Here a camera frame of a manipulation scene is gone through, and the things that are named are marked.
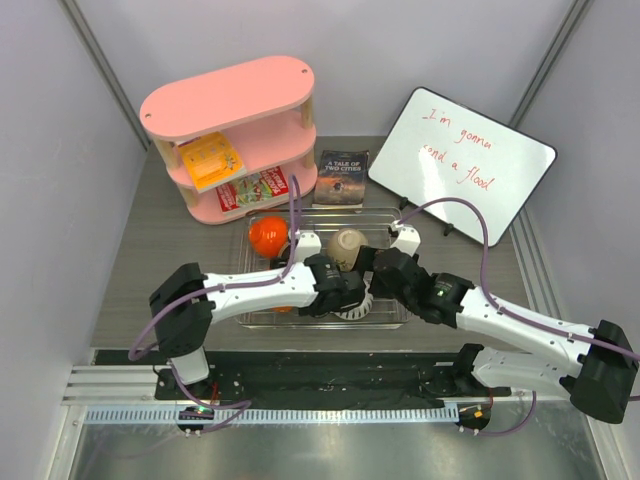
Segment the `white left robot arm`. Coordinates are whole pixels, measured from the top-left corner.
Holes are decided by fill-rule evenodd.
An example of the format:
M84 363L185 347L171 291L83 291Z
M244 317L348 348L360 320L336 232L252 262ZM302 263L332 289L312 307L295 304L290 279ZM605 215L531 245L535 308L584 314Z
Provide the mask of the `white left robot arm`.
M179 388L200 399L213 385L204 352L212 324L280 307L312 318L360 319L370 311L372 295L358 272L342 272L329 257L314 254L238 275L205 274L197 263L184 264L151 294L149 306L159 351L174 367Z

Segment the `beige floral ceramic bowl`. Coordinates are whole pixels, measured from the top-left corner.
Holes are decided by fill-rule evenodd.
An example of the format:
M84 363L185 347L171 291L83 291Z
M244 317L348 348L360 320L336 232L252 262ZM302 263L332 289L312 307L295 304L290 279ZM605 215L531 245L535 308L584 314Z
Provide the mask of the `beige floral ceramic bowl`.
M368 246L367 237L357 229L343 228L335 232L327 245L327 255L341 271L351 271L362 246Z

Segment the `orange bowl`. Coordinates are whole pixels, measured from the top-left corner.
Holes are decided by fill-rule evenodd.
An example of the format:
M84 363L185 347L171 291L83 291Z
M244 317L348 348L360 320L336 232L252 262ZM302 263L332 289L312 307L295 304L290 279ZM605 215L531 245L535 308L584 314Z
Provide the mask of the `orange bowl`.
M267 216L253 223L248 230L248 239L253 250L260 256L277 257L288 242L287 222L277 216Z
M292 309L293 309L293 307L291 307L291 306L278 306L278 307L271 308L271 310L273 312L276 312L276 313L288 313Z

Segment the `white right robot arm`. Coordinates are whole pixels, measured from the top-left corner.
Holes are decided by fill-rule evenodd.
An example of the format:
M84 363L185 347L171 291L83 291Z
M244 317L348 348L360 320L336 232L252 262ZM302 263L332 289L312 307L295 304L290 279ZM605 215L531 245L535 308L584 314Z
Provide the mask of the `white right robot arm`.
M373 296L392 298L427 323L479 333L513 346L500 353L464 346L451 371L457 391L521 388L564 397L582 413L619 424L632 398L639 356L624 330L548 317L492 296L448 273L428 273L397 248L361 248L355 263L370 272Z

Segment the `white blue-petal bowl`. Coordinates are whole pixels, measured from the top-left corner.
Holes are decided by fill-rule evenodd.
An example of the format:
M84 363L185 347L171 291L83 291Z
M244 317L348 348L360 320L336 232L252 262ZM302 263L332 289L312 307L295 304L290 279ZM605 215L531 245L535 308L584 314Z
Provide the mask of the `white blue-petal bowl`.
M372 309L373 304L373 296L370 294L368 290L365 291L365 296L361 303L353 308L350 308L345 311L335 312L334 315L338 318L346 321L355 321L361 320L365 316L369 314Z

